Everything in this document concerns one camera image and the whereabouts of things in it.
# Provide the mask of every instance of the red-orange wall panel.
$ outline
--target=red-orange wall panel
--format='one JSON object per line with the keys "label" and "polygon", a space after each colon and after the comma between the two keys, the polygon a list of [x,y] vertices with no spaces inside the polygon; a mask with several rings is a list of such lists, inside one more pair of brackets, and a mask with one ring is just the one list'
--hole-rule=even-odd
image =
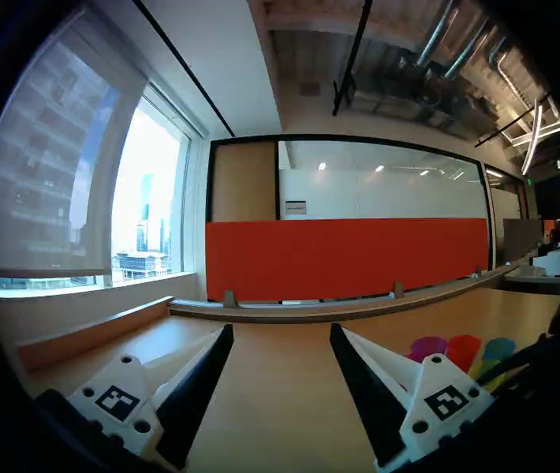
{"label": "red-orange wall panel", "polygon": [[336,299],[451,281],[487,269],[483,218],[365,218],[206,224],[207,296]]}

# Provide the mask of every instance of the ceiling pipe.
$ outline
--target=ceiling pipe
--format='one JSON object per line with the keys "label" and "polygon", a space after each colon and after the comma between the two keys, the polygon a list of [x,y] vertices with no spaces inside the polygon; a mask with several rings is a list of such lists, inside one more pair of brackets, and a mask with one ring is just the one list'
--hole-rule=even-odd
{"label": "ceiling pipe", "polygon": [[503,36],[492,48],[490,53],[488,54],[488,64],[491,67],[494,67],[499,75],[502,77],[503,81],[506,83],[508,88],[515,94],[515,96],[519,99],[519,102],[526,108],[531,109],[532,104],[529,100],[523,95],[523,92],[519,90],[519,88],[514,84],[514,81],[508,75],[508,73],[502,67],[502,63],[506,56],[508,55],[508,51],[505,50],[504,43],[506,42],[506,37]]}
{"label": "ceiling pipe", "polygon": [[442,2],[439,10],[440,14],[437,16],[435,23],[429,30],[429,36],[422,48],[418,58],[414,62],[416,67],[424,67],[429,64],[431,56],[438,49],[438,46],[444,39],[446,32],[449,31],[450,26],[453,24],[457,11],[459,10],[459,0],[445,0]]}
{"label": "ceiling pipe", "polygon": [[460,73],[466,63],[469,62],[472,56],[486,42],[488,36],[491,33],[491,29],[492,24],[489,21],[488,17],[482,17],[477,29],[470,36],[469,40],[466,42],[460,53],[456,54],[455,58],[448,66],[443,76],[445,79],[452,80]]}

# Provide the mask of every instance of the ceiling light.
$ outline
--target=ceiling light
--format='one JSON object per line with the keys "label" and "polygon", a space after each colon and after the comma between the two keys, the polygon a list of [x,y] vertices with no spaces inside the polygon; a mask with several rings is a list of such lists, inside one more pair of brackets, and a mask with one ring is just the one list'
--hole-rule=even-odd
{"label": "ceiling light", "polygon": [[543,106],[537,105],[536,101],[534,102],[534,129],[532,130],[532,141],[530,141],[530,145],[528,147],[528,152],[525,154],[525,161],[523,163],[523,168],[521,168],[521,173],[525,176],[530,169],[530,164],[532,164],[532,158],[534,157],[534,150],[536,149],[536,145],[539,142],[539,133],[541,131],[541,118],[543,116]]}
{"label": "ceiling light", "polygon": [[493,171],[492,169],[486,169],[486,172],[491,176],[503,177],[503,174],[499,174],[497,171]]}
{"label": "ceiling light", "polygon": [[[558,132],[560,132],[560,121],[557,121],[556,123],[552,123],[551,125],[548,125],[548,126],[543,126],[540,129],[539,138],[543,138],[544,136],[553,135],[554,133],[558,133]],[[522,136],[518,136],[517,138],[514,138],[513,140],[510,141],[510,143],[513,146],[520,146],[522,144],[529,143],[530,141],[532,141],[532,134],[531,133],[525,133]]]}

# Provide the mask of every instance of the wooden table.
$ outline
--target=wooden table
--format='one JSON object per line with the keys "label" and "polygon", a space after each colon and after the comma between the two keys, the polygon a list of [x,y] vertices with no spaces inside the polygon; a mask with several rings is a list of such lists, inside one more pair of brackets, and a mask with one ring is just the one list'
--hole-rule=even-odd
{"label": "wooden table", "polygon": [[[549,325],[560,296],[472,291],[410,311],[344,322],[395,352],[418,337],[508,337],[517,349]],[[145,362],[221,326],[169,317],[24,380],[69,394],[114,356]],[[374,454],[328,342],[329,323],[234,324],[234,346],[189,455],[189,471],[365,471]]]}

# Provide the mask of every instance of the window blind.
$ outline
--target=window blind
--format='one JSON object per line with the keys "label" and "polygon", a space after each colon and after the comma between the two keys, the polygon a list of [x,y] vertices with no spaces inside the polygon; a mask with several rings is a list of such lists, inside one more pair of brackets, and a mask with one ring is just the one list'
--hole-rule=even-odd
{"label": "window blind", "polygon": [[78,17],[26,69],[0,120],[0,276],[110,272],[120,154],[142,74]]}

